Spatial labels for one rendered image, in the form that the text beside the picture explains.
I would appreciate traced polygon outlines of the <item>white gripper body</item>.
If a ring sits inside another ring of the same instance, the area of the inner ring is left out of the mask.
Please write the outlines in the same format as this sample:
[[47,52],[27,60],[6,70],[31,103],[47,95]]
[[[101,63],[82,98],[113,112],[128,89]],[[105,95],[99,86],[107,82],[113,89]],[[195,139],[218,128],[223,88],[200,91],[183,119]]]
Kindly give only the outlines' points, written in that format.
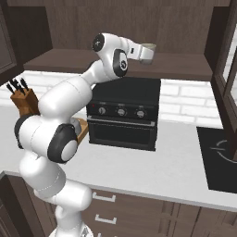
[[141,63],[151,63],[154,58],[155,46],[153,44],[143,44],[139,61]]

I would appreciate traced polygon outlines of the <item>wooden tray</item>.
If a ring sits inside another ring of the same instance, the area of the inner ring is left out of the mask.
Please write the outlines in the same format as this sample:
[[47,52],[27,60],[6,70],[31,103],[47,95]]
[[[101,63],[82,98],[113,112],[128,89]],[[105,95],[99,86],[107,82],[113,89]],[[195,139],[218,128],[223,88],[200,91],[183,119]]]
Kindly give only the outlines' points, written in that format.
[[88,133],[89,127],[86,120],[84,120],[83,118],[77,118],[77,119],[80,121],[80,124],[81,124],[81,133],[80,134],[76,133],[76,134],[77,134],[78,143],[81,143],[81,141],[84,139],[84,137]]

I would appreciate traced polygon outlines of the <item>grey kettle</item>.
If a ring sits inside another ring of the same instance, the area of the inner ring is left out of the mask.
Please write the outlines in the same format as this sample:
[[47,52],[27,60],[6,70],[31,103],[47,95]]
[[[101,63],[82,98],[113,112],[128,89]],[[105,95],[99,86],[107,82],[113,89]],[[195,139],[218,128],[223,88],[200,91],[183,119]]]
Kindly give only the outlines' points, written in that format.
[[77,134],[80,134],[81,133],[81,124],[80,124],[80,121],[78,120],[78,119],[76,119],[76,118],[71,118],[70,119],[70,122],[71,122],[71,124],[74,126],[74,128],[75,128],[75,132],[77,133]]

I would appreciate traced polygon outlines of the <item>dark glass cabinet door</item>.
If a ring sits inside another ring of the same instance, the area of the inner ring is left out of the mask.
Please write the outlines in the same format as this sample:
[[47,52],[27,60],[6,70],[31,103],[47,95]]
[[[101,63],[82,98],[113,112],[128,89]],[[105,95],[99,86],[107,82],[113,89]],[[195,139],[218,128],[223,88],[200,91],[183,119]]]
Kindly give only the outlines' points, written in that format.
[[45,70],[53,49],[46,0],[0,0],[0,86],[24,70]]

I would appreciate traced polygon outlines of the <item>dark wood base cabinet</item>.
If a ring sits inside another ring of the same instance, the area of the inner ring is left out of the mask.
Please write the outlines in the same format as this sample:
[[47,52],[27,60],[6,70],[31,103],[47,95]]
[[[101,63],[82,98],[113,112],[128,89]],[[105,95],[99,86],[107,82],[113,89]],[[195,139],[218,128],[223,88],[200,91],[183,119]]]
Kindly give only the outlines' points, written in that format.
[[21,177],[0,173],[0,237],[48,237],[55,226],[51,206]]

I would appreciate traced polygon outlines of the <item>black toaster oven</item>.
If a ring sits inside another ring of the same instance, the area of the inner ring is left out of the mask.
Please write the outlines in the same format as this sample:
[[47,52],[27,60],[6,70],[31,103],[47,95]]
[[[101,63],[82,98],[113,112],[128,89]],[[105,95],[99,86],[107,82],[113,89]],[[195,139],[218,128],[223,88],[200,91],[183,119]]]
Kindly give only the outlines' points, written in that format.
[[129,77],[96,84],[86,107],[89,142],[155,151],[160,86]]

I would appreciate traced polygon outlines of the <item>wooden knife block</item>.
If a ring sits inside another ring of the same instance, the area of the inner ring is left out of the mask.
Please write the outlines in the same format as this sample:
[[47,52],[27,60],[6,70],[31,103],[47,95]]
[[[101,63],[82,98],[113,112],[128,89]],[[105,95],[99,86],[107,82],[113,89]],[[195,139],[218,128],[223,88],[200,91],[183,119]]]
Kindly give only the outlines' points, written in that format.
[[40,114],[38,109],[38,98],[32,88],[29,90],[24,89],[24,94],[21,91],[15,91],[10,98],[18,108],[20,116],[27,114]]

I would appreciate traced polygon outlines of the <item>black hob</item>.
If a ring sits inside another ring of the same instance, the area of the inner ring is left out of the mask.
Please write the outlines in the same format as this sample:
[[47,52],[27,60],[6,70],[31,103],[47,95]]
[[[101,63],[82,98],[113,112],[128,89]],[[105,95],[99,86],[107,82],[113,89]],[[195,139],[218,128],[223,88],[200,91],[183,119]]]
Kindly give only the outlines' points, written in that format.
[[231,159],[224,130],[197,127],[209,190],[237,194],[237,161]]

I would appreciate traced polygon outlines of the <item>dark wood drawer front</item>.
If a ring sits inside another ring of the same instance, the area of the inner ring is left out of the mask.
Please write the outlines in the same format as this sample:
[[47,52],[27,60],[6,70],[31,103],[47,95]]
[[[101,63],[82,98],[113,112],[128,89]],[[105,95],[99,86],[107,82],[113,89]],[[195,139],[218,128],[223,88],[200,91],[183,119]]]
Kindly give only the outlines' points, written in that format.
[[116,196],[116,202],[106,202],[94,199],[94,203],[98,204],[103,210],[113,210],[121,213],[134,213],[147,216],[173,213],[174,204],[169,201],[157,200],[147,197],[140,197],[124,193],[112,193],[102,190],[93,189],[98,195],[111,197]]
[[[117,223],[95,221],[96,214],[101,218],[117,218]],[[101,210],[84,211],[82,216],[95,237],[168,237],[170,221],[164,218]]]

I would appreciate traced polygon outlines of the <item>dark wood wall cabinet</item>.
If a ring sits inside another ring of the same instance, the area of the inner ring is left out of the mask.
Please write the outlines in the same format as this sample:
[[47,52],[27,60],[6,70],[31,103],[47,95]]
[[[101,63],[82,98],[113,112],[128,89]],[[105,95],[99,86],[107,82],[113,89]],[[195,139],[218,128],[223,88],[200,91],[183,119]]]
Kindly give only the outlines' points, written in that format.
[[205,57],[210,6],[196,6],[194,0],[55,0],[44,10],[53,48],[28,61],[25,69],[83,72],[97,59],[95,35],[110,32],[156,45],[152,65],[129,62],[131,77],[211,79]]

